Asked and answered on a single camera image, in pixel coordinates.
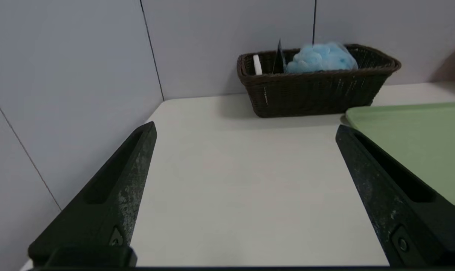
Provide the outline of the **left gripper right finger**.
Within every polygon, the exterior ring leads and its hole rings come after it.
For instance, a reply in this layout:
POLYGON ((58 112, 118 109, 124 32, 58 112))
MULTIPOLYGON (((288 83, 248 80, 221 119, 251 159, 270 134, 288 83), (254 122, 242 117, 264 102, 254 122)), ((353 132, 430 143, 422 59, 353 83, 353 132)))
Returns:
POLYGON ((455 269, 455 205, 358 130, 336 143, 390 266, 455 269))

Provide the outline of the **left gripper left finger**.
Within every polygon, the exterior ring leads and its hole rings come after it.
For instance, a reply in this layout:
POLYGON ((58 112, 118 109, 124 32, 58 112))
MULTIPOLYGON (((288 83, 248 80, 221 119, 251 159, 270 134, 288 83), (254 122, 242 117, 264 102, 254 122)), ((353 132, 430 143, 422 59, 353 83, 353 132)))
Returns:
POLYGON ((157 131, 139 126, 28 247, 34 266, 134 266, 130 247, 157 131))

